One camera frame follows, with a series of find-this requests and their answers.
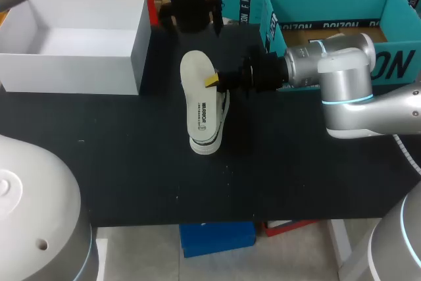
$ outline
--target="cardboard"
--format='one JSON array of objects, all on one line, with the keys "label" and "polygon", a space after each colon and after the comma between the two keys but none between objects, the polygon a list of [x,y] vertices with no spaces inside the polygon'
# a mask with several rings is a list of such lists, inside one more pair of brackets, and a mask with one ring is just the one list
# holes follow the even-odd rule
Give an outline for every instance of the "cardboard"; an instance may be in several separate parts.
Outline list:
[{"label": "cardboard", "polygon": [[6,91],[137,95],[151,26],[146,0],[29,0],[0,27]]},{"label": "cardboard", "polygon": [[421,20],[407,0],[264,0],[260,35],[266,50],[283,56],[286,30],[354,30],[373,36],[374,85],[409,84],[421,64]]},{"label": "cardboard", "polygon": [[263,0],[222,0],[222,16],[240,24],[260,24]]}]

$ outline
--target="white cardboard box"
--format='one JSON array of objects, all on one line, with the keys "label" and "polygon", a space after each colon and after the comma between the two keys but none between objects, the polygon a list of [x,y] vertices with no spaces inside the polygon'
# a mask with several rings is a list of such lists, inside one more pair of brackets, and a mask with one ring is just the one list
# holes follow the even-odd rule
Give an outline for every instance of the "white cardboard box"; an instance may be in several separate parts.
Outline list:
[{"label": "white cardboard box", "polygon": [[147,0],[29,0],[0,27],[6,91],[137,95]]}]

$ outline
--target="black table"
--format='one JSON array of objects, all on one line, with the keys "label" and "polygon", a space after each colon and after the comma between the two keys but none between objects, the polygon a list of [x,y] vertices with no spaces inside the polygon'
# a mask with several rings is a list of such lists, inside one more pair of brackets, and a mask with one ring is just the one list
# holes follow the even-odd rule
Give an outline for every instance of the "black table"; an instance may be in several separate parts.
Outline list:
[{"label": "black table", "polygon": [[[419,181],[391,136],[335,140],[319,91],[231,97],[221,148],[190,146],[179,65],[204,51],[236,69],[255,26],[179,40],[154,29],[140,96],[0,92],[0,134],[72,170],[94,226],[384,216]],[[391,88],[376,88],[383,93]],[[421,161],[421,137],[402,138]]]}]

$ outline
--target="tile floor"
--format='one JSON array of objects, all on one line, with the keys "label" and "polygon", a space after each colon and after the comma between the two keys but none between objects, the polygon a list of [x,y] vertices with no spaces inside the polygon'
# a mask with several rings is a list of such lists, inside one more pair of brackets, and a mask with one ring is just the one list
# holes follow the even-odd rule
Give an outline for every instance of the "tile floor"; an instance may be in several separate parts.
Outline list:
[{"label": "tile floor", "polygon": [[337,281],[325,222],[267,238],[253,247],[185,259],[178,225],[100,228],[108,239],[104,281]]}]

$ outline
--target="shoe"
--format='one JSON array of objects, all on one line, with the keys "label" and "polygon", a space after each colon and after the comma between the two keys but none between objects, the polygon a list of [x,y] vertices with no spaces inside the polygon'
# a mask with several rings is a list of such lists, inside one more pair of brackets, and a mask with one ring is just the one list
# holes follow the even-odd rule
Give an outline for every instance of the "shoe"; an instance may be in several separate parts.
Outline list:
[{"label": "shoe", "polygon": [[200,51],[183,56],[180,75],[187,103],[187,132],[190,146],[200,155],[217,151],[222,141],[222,130],[230,107],[230,92],[206,88],[205,80],[215,73],[211,60]]}]

